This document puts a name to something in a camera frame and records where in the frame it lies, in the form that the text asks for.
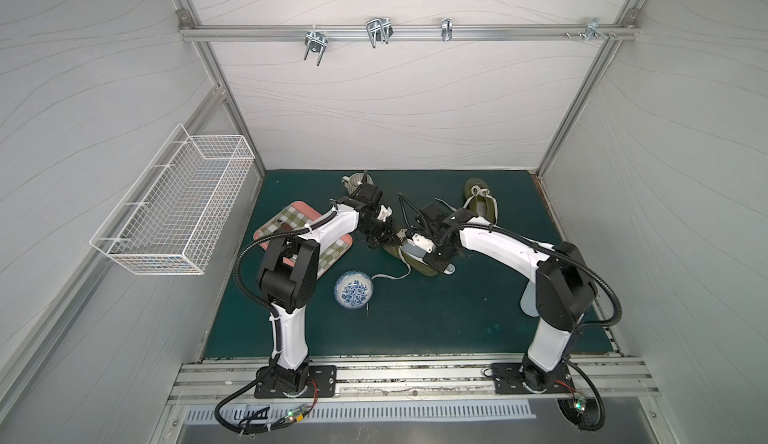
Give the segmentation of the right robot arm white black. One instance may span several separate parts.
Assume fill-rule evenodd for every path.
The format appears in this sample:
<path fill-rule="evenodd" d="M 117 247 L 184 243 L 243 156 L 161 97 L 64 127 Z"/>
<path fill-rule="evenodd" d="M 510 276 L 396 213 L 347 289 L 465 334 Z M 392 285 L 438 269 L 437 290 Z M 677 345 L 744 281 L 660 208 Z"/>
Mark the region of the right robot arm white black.
<path fill-rule="evenodd" d="M 568 242 L 554 246 L 516 237 L 468 209 L 450 210 L 435 203 L 419 210 L 417 223 L 422 230 L 415 243 L 425 251 L 423 261 L 430 268 L 443 272 L 461 250 L 468 250 L 528 279 L 521 307 L 538 325 L 512 377 L 531 393 L 545 392 L 597 294 L 596 280 L 585 271 L 578 248 Z"/>

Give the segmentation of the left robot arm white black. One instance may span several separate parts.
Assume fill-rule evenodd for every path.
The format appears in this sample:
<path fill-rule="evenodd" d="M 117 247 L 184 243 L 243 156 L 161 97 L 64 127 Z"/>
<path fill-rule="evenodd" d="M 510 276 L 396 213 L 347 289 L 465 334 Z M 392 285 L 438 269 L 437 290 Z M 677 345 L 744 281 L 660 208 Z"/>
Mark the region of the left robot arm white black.
<path fill-rule="evenodd" d="M 392 210 L 383 204 L 382 196 L 378 186 L 362 182 L 320 218 L 270 238 L 257 284 L 272 313 L 268 376 L 277 391 L 299 396 L 310 378 L 305 313 L 316 288 L 321 254 L 356 231 L 373 248 L 398 244 Z"/>

